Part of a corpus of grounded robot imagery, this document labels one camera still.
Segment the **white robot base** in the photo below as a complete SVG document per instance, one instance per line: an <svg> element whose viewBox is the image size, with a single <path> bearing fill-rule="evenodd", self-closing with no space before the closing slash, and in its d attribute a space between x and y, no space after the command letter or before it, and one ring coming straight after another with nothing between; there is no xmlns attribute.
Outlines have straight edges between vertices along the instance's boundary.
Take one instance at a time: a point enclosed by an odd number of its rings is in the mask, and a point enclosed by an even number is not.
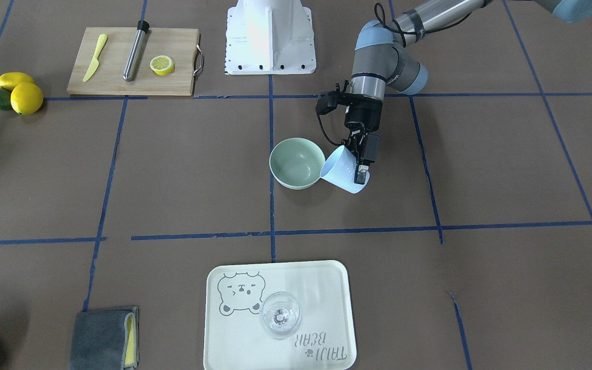
<svg viewBox="0 0 592 370"><path fill-rule="evenodd" d="M307 75L317 70L312 12L301 1L238 1L226 20L227 75Z"/></svg>

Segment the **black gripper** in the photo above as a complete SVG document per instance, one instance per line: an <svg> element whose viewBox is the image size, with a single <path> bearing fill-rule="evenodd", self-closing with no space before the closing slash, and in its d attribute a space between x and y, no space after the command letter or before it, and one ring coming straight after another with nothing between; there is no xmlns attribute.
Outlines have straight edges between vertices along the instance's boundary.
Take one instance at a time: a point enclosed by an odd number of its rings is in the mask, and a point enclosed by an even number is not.
<svg viewBox="0 0 592 370"><path fill-rule="evenodd" d="M363 95L352 96L345 113L344 126L348 137L341 144L355 156L357 161L353 182L365 185L369 177L369 165L376 161L380 145L381 110L383 101Z"/></svg>

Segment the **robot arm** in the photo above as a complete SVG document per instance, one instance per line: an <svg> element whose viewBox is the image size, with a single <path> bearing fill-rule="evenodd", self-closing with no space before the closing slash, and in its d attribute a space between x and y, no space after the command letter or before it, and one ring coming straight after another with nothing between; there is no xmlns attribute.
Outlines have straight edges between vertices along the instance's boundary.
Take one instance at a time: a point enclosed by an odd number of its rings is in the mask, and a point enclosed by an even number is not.
<svg viewBox="0 0 592 370"><path fill-rule="evenodd" d="M425 87L428 71L406 52L406 47L433 33L458 26L488 1L425 1L388 21L380 3L376 19L360 30L353 69L348 84L336 91L333 105L344 105L348 138L342 145L355 158L351 166L354 183L365 184L369 167L376 161L380 145L381 110L385 90L413 96Z"/></svg>

